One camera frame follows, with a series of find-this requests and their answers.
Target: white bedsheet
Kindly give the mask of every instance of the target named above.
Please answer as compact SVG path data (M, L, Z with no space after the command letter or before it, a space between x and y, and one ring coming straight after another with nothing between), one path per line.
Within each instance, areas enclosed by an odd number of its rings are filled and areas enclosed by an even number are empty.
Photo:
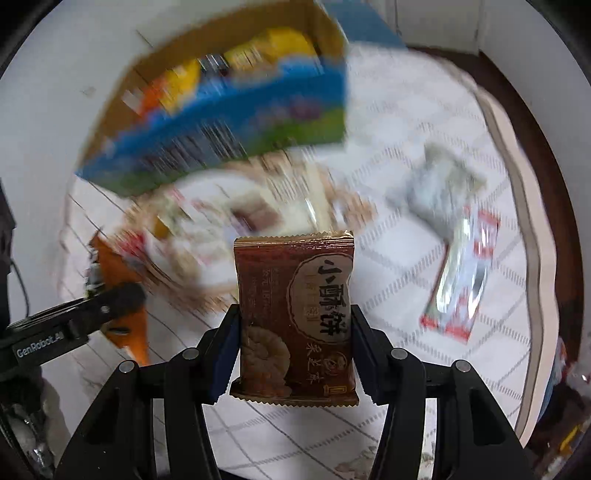
M517 146L504 111L458 70L423 54L355 44L349 54L348 138L342 146L309 148L337 184L374 201L378 217L356 231L351 298L369 323L395 346L443 365L463 358L477 369L522 443L537 419L556 346L556 253L535 176ZM444 245L418 220L384 201L423 161L426 141L445 145L486 179L481 206L501 218L498 243L468 343L420 327L444 257ZM127 200L76 179L63 229L64 300L83 294L85 245L96 228L120 222ZM148 299L153 361L195 345L221 314L184 314ZM90 398L126 355L101 334L70 355ZM245 478L366 478L386 407L358 386L355 408L291 408L247 403L224 395L205 406L220 468ZM165 468L164 412L155 408L159 467ZM429 476L436 405L427 402L424 462Z

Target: grid pattern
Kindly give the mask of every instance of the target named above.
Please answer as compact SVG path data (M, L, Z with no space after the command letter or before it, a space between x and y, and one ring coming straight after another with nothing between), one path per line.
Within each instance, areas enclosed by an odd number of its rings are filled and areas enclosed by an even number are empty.
M306 149L326 166L337 185L357 190L376 204L378 216L356 232L351 297L370 324L393 345L424 361L470 361L515 425L531 351L526 301L525 246L503 158L495 148L474 95L438 62L417 53L356 44L349 54L348 138L343 146ZM478 203L501 218L498 244L485 295L467 344L425 330L425 309L444 260L444 245L418 220L386 198L424 161L423 145L436 141L465 159L486 179ZM86 244L95 230L114 228L128 202L74 181L62 243L66 252L60 291L65 300L83 293ZM155 362L165 361L222 316L176 310L149 296L148 336ZM94 398L126 358L102 335L70 354ZM238 363L232 378L238 376ZM288 408L253 404L225 395L205 406L220 468L251 479L366 478L381 436L385 407L363 395L356 408ZM156 403L155 449L166 468L164 409ZM436 405L428 401L420 477L432 469Z

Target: plastic bag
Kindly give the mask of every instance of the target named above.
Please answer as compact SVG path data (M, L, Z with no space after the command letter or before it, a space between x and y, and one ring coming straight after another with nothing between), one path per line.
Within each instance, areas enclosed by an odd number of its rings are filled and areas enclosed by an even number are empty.
M413 170L401 192L387 198L396 207L408 209L447 242L463 208L485 185L476 174L448 149L433 143L425 145L425 162Z

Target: yellow snack bag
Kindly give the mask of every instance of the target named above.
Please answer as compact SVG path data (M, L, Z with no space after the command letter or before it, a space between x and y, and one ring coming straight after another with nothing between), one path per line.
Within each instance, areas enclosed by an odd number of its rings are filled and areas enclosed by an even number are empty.
M168 113L176 111L194 95L200 74L201 67L197 59L191 59L164 73L163 95L160 103Z
M269 28L251 41L224 54L228 65L237 71L273 66L283 57L301 55L316 57L308 37L293 28Z

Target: black mount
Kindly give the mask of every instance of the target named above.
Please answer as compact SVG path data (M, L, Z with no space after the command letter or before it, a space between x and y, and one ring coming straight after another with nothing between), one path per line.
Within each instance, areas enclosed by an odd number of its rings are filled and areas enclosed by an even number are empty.
M240 313L169 362L119 365L88 409L57 467L56 480L154 480L152 399L164 399L173 480L236 478L219 471L203 404L226 391L239 350ZM533 480L519 440L492 394L464 360L450 367L393 348L352 306L353 358L365 393L388 404L370 480L416 480L425 399L437 398L434 480Z
M12 231L16 225L0 183L0 332L10 323L8 274L12 261Z
M11 323L0 332L0 381L84 345L104 323L139 310L145 298L139 283L122 283Z

